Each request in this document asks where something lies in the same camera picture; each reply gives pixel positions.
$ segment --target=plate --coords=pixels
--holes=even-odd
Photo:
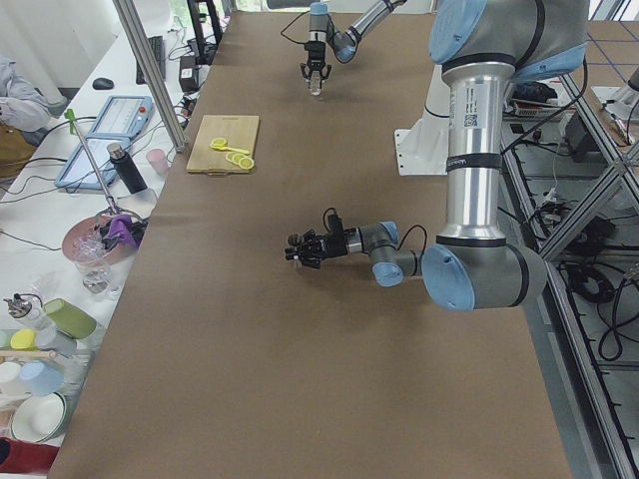
[[[60,394],[32,396],[24,401],[11,420],[11,434],[18,440],[43,442],[61,432],[67,404]]]

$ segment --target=green cup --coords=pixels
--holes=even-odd
[[[53,319],[58,329],[76,339],[84,339],[97,327],[93,317],[64,299],[50,300],[43,306],[43,310]]]

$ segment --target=computer mouse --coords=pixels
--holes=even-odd
[[[104,77],[96,78],[93,81],[94,90],[111,90],[113,88],[113,85],[113,80],[109,80],[108,78]]]

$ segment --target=blue case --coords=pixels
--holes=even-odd
[[[112,95],[98,114],[87,137],[136,138],[153,113],[153,100],[148,96]]]

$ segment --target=wooden cutting board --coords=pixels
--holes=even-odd
[[[213,138],[226,138],[230,147],[249,150],[255,159],[256,139],[258,137],[259,116],[252,115],[205,115],[193,144],[187,172],[209,175],[229,175],[250,173],[227,161],[227,152],[210,148]]]

